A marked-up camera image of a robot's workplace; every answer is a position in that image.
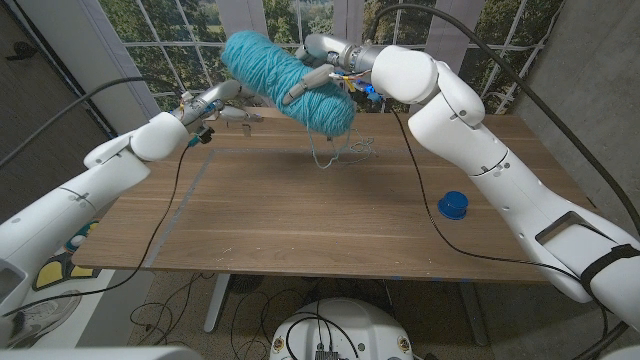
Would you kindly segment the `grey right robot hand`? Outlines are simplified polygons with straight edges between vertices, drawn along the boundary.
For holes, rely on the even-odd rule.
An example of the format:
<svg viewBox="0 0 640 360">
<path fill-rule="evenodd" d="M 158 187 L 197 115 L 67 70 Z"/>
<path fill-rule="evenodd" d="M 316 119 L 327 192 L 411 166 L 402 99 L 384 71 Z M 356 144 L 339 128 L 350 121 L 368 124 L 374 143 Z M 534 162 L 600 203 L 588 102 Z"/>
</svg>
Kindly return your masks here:
<svg viewBox="0 0 640 360">
<path fill-rule="evenodd" d="M 308 90 L 328 83 L 336 69 L 355 76 L 368 74 L 380 52 L 371 45 L 357 45 L 332 35 L 308 35 L 295 57 L 312 70 L 285 93 L 282 104 L 289 105 Z"/>
</svg>

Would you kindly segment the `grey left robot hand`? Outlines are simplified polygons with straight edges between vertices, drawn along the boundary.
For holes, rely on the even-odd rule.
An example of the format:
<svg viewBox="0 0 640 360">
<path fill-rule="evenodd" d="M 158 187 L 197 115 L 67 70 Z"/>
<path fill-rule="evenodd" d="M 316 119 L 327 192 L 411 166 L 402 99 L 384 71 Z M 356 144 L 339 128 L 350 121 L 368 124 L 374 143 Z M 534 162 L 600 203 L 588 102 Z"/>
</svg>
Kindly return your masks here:
<svg viewBox="0 0 640 360">
<path fill-rule="evenodd" d="M 245 85 L 237 80 L 227 80 L 186 101 L 171 114 L 187 126 L 214 111 L 221 111 L 226 102 L 236 98 L 248 101 L 252 106 L 265 105 L 263 98 Z"/>
</svg>

